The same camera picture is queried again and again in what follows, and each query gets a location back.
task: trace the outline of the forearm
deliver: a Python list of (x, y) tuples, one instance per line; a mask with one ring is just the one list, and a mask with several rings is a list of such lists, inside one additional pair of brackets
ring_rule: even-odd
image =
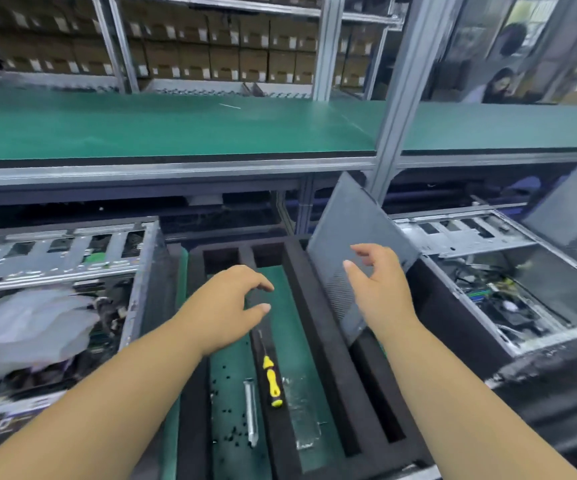
[(389, 363), (446, 480), (577, 479), (577, 471), (416, 317), (383, 339)]
[(0, 479), (127, 478), (201, 360), (172, 319), (126, 347), (0, 446)]

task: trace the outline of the yellow and black screwdriver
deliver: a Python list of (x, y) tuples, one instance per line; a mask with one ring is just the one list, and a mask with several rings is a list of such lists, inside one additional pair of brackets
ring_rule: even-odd
[(270, 394), (270, 405), (274, 408), (279, 408), (284, 404), (284, 394), (279, 386), (281, 378), (277, 373), (275, 363), (270, 359), (266, 351), (266, 346), (264, 345), (264, 339), (261, 336), (261, 330), (257, 329), (260, 334), (261, 348), (264, 350), (264, 360), (261, 363), (261, 368), (266, 371), (266, 378), (268, 379), (268, 393)]

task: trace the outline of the hand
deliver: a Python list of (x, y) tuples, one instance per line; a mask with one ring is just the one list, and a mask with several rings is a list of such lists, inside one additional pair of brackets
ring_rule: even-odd
[(362, 257), (366, 266), (373, 266), (369, 278), (354, 263), (344, 261), (344, 269), (364, 320), (378, 340), (384, 342), (399, 326), (417, 322), (411, 290), (391, 248), (379, 244), (355, 244), (351, 249)]
[(263, 274), (250, 267), (230, 267), (193, 293), (172, 320), (183, 324), (202, 355), (210, 355), (242, 338), (270, 310), (268, 303), (244, 310), (244, 297), (254, 288), (274, 290)]

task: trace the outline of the white plastic bag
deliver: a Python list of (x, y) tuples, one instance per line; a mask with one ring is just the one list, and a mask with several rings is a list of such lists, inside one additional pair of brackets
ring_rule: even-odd
[(35, 369), (83, 352), (98, 314), (93, 298), (56, 285), (29, 288), (0, 298), (0, 379), (17, 369)]

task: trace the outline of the person's left hand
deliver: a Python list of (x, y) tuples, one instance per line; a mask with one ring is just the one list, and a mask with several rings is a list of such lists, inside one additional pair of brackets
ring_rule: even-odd
[(268, 303), (244, 310), (244, 297), (254, 288), (274, 290), (263, 274), (250, 267), (230, 267), (193, 293), (172, 320), (192, 334), (202, 355), (210, 355), (243, 337), (270, 310)]

